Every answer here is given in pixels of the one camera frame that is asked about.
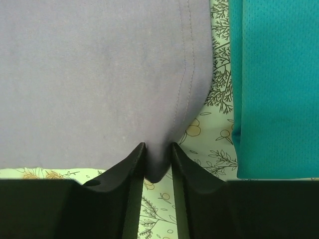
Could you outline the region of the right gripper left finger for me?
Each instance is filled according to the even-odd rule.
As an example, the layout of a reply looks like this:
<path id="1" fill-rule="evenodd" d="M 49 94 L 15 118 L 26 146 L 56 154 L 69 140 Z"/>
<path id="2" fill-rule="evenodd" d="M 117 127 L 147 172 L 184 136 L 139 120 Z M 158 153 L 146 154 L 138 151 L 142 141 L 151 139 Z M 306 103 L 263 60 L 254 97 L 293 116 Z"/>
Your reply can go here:
<path id="1" fill-rule="evenodd" d="M 138 235 L 146 146 L 99 176 L 2 179 L 3 239 L 135 239 Z"/>

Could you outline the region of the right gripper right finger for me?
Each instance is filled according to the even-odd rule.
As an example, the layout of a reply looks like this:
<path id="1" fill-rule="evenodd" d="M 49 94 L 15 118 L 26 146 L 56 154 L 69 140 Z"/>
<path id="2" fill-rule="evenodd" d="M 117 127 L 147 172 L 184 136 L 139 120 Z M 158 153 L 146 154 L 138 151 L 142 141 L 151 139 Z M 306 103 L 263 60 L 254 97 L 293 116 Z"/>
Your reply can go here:
<path id="1" fill-rule="evenodd" d="M 316 239 L 317 181 L 223 181 L 171 145 L 180 239 Z"/>

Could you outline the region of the purple t shirt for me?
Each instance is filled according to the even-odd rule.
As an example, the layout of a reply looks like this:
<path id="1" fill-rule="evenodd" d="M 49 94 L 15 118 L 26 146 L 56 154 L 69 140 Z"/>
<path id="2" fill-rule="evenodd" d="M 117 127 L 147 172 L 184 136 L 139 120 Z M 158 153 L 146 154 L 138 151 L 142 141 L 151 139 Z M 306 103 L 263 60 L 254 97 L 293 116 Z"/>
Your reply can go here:
<path id="1" fill-rule="evenodd" d="M 3 0 L 0 166 L 108 169 L 143 142 L 159 182 L 212 72 L 207 0 Z"/>

